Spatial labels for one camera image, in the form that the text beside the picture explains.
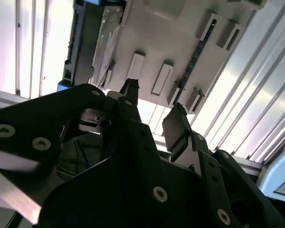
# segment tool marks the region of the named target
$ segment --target rectangular slot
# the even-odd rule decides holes
[[[193,109],[194,107],[196,106],[196,104],[198,103],[199,101],[199,98],[200,98],[200,94],[198,92],[198,90],[196,88],[193,89],[193,92],[186,104],[186,111],[187,113],[192,113],[193,112]]]
[[[229,44],[227,45],[227,48],[226,48],[226,49],[227,49],[228,51],[229,51],[230,48],[232,47],[232,45],[233,45],[234,41],[236,40],[238,34],[239,34],[239,29],[237,29],[237,30],[235,31],[235,33],[233,34],[233,36],[232,36],[232,38],[231,38]]]
[[[199,99],[192,109],[193,113],[197,111],[199,105],[202,104],[204,102],[204,100],[205,100],[205,95],[203,94],[203,91],[199,90]]]
[[[219,18],[220,17],[214,13],[207,13],[196,37],[203,41],[206,38],[209,29],[212,30],[214,28],[214,25],[217,23]]]
[[[142,52],[135,51],[127,78],[138,79],[141,73],[145,54]]]
[[[161,68],[160,73],[158,74],[158,77],[156,79],[156,82],[154,84],[152,94],[153,95],[160,95],[164,87],[169,82],[172,73],[173,73],[174,67],[171,63],[164,62]]]
[[[180,90],[180,87],[179,85],[175,82],[172,89],[171,89],[171,92],[169,93],[168,97],[167,97],[167,102],[168,102],[168,105],[172,105],[173,104],[173,101],[175,100],[176,96],[177,96],[177,93],[179,92]]]
[[[230,51],[237,43],[243,27],[233,21],[229,21],[219,39],[218,46]]]

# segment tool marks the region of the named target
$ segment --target metal bar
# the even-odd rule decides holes
[[[21,52],[21,18],[20,18],[20,9],[21,9],[21,1],[18,0],[15,2],[15,28],[16,28],[16,72],[15,72],[15,88],[16,88],[16,95],[20,95],[20,52]]]
[[[194,51],[193,51],[193,54],[189,60],[189,63],[187,64],[186,68],[185,68],[185,71],[184,71],[184,74],[182,75],[182,78],[179,80],[179,88],[180,90],[178,91],[176,97],[175,97],[175,100],[173,101],[173,104],[176,104],[181,96],[181,93],[182,91],[185,89],[185,85],[198,61],[198,59],[200,58],[200,55],[215,27],[217,23],[217,20],[216,19],[213,19],[212,22],[211,22],[211,25],[209,26],[209,29],[204,37],[203,40],[200,40],[198,42],[198,44],[196,45]]]
[[[52,0],[45,0],[45,13],[43,23],[43,39],[42,39],[42,50],[41,50],[41,66],[40,66],[40,83],[39,83],[39,96],[42,94],[42,83],[44,79],[44,58],[47,49],[47,41],[49,36],[49,24],[50,24],[50,11],[52,7]]]

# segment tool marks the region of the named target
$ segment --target white panel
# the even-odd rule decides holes
[[[45,0],[33,1],[33,52],[31,71],[31,98],[39,97],[41,76]]]
[[[15,94],[15,0],[0,0],[0,90]]]
[[[278,123],[282,121],[281,117],[284,113],[285,91],[278,97],[268,112],[253,129],[251,134],[246,138],[243,144],[241,144],[235,155],[244,155],[245,153],[250,152],[250,155],[252,155],[251,160],[255,161],[260,154],[254,153],[253,149],[258,147],[264,140],[266,140],[268,133],[270,133],[275,127],[272,125],[272,123]]]
[[[73,0],[52,0],[48,20],[41,95],[55,92],[58,82],[62,80],[73,20]]]
[[[141,74],[145,56],[135,53],[130,65],[127,78],[138,79]]]
[[[155,85],[153,87],[152,93],[155,95],[160,95],[162,90],[165,89],[167,83],[169,82],[174,67],[168,64],[163,64],[160,73],[156,79]]]
[[[32,0],[21,0],[19,9],[19,81],[20,95],[30,98],[32,57]]]

